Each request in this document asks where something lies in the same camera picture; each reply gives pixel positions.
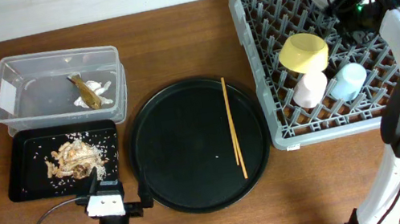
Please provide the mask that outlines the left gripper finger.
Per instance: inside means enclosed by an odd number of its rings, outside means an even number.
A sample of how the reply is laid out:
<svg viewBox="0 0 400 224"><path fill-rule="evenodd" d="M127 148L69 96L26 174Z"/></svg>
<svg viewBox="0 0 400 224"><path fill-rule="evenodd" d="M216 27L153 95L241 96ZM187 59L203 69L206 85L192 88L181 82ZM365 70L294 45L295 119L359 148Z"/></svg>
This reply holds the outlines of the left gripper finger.
<svg viewBox="0 0 400 224"><path fill-rule="evenodd" d="M92 168L92 171L91 171L91 174L90 174L90 178L91 178L91 185L90 185L89 192L90 193L95 193L96 192L96 185L98 183L96 167Z"/></svg>
<svg viewBox="0 0 400 224"><path fill-rule="evenodd" d="M137 176L138 180L138 196L140 198L140 203L141 203L141 207L144 208L153 208L153 196L151 196L151 191L148 185L148 182L146 181L146 177L145 177L145 171L141 170L138 172L138 176Z"/></svg>

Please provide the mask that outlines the food scraps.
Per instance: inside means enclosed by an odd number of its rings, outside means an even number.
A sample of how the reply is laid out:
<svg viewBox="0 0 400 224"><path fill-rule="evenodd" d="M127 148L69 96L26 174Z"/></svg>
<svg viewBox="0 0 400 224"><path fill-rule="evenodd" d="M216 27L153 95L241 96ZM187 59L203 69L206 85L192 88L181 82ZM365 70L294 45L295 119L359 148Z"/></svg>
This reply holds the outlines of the food scraps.
<svg viewBox="0 0 400 224"><path fill-rule="evenodd" d="M103 180L108 158L97 146L75 139L60 145L44 161L48 179L71 177L79 180L90 176L95 170L97 180Z"/></svg>

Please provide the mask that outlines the yellow bowl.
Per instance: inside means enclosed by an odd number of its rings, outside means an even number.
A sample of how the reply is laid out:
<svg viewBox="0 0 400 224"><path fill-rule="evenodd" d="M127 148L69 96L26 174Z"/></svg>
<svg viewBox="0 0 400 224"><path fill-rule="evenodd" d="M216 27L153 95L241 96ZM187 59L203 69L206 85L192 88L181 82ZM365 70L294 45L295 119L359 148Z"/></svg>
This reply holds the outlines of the yellow bowl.
<svg viewBox="0 0 400 224"><path fill-rule="evenodd" d="M278 60L283 67L297 73L323 71L329 64L329 46L319 36L291 35L281 49Z"/></svg>

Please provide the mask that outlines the blue cup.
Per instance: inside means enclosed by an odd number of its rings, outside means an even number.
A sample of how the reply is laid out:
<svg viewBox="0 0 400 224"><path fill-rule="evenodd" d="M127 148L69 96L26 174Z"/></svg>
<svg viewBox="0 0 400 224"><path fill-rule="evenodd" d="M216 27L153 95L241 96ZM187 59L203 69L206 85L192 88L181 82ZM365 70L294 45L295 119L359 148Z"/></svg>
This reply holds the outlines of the blue cup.
<svg viewBox="0 0 400 224"><path fill-rule="evenodd" d="M343 101L355 100L364 85L367 77L366 69L359 63L347 63L336 73L336 84L332 88L331 96Z"/></svg>

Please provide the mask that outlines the pink cup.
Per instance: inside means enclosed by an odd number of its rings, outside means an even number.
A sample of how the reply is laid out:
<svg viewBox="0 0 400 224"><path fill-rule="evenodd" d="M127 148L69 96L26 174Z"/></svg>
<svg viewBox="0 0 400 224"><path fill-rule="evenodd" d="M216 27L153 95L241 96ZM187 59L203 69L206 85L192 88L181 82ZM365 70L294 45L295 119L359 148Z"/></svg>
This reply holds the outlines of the pink cup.
<svg viewBox="0 0 400 224"><path fill-rule="evenodd" d="M309 72L295 86L293 101L302 108L315 108L322 101L328 80L324 72Z"/></svg>

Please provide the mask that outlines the gold snack wrapper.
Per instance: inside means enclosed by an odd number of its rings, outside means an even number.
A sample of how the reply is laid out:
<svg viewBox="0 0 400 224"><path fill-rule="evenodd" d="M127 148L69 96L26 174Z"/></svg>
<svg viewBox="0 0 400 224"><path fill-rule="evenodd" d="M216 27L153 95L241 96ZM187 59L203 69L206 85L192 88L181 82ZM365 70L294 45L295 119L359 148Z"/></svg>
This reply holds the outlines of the gold snack wrapper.
<svg viewBox="0 0 400 224"><path fill-rule="evenodd" d="M82 80L81 76L78 74L72 74L67 77L80 91L80 96L82 101L89 107L93 109L101 109L102 103L99 96L92 91L88 85Z"/></svg>

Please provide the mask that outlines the white tissue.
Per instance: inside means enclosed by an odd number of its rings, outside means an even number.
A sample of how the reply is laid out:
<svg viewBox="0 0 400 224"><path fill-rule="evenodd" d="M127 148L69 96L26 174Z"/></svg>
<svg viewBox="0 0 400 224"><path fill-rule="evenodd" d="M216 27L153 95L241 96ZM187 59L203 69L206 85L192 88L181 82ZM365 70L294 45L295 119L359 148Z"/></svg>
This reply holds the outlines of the white tissue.
<svg viewBox="0 0 400 224"><path fill-rule="evenodd" d="M90 80L86 82L86 85L88 86L89 89L94 91L94 93L99 97L101 100L102 104L112 104L113 99L109 99L106 97L103 97L102 94L104 94L110 87L111 87L111 81L107 81L104 85L101 83L98 83L96 81ZM76 101L73 103L76 107L80 106L81 108L89 108L84 101L81 99L79 96Z"/></svg>

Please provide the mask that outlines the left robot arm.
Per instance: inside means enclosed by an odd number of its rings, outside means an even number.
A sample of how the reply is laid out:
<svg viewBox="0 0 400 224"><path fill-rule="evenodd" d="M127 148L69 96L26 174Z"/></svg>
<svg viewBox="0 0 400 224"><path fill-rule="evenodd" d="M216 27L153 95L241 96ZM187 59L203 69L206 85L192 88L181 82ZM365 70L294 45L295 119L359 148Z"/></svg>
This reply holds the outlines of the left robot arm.
<svg viewBox="0 0 400 224"><path fill-rule="evenodd" d="M97 174L90 176L91 183L81 195L80 202L88 217L97 219L99 224L129 224L131 218L140 218L145 208L153 207L153 197L143 173L138 175L138 202L124 202L121 181L101 181Z"/></svg>

